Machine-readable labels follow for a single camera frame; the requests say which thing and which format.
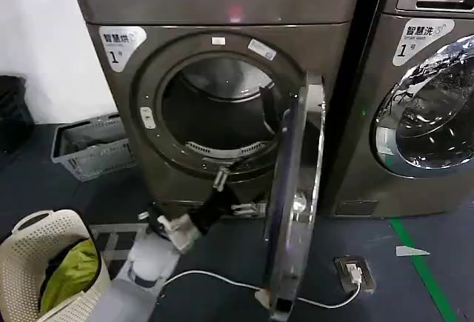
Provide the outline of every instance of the gray plastic basket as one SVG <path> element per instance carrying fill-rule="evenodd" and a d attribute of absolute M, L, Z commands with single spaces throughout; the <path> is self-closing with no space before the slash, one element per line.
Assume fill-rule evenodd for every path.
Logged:
<path fill-rule="evenodd" d="M 80 181 L 136 165 L 118 114 L 57 127 L 51 160 Z"/>

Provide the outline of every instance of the front-loading washing machine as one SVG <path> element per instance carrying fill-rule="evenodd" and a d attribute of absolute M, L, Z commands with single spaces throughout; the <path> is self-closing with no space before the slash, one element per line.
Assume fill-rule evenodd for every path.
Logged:
<path fill-rule="evenodd" d="M 178 215 L 222 167 L 241 203 L 264 200 L 283 112 L 307 73 L 330 98 L 356 0 L 79 4 L 150 191 Z"/>
<path fill-rule="evenodd" d="M 473 193 L 474 0 L 379 8 L 321 212 L 452 209 Z"/>

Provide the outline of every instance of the floor socket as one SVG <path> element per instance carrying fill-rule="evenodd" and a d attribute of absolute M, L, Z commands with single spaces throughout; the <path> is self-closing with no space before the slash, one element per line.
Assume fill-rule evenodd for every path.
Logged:
<path fill-rule="evenodd" d="M 341 279 L 341 285 L 345 292 L 352 292 L 356 289 L 356 285 L 350 282 L 350 275 L 347 271 L 348 264 L 355 264 L 362 270 L 362 284 L 361 291 L 372 292 L 375 289 L 375 281 L 372 274 L 370 274 L 369 267 L 364 257 L 347 256 L 343 258 L 336 258 L 334 260 L 336 269 Z"/>

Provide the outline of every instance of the washer label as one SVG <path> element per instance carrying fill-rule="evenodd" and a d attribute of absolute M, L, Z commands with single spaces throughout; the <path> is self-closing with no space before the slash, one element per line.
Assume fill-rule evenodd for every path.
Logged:
<path fill-rule="evenodd" d="M 212 37 L 212 43 L 215 46 L 225 46 L 225 37 Z"/>
<path fill-rule="evenodd" d="M 409 61 L 416 53 L 447 35 L 454 28 L 449 19 L 411 19 L 405 25 L 392 63 L 399 67 Z"/>
<path fill-rule="evenodd" d="M 156 128 L 153 111 L 149 107 L 140 107 L 140 116 L 147 130 L 154 130 Z"/>
<path fill-rule="evenodd" d="M 101 26 L 99 34 L 107 59 L 114 72 L 120 73 L 135 50 L 147 39 L 138 26 Z"/>
<path fill-rule="evenodd" d="M 275 50 L 272 50 L 270 47 L 261 43 L 260 41 L 257 41 L 256 39 L 252 39 L 247 48 L 268 59 L 269 61 L 272 61 L 276 56 Z"/>

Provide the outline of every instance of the open washer door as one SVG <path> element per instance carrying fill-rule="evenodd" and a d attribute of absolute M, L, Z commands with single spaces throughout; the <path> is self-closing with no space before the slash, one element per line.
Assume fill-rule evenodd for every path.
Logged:
<path fill-rule="evenodd" d="M 307 86 L 284 114 L 267 211 L 264 283 L 272 321 L 288 319 L 304 276 L 321 179 L 324 120 L 321 76 L 308 74 Z"/>

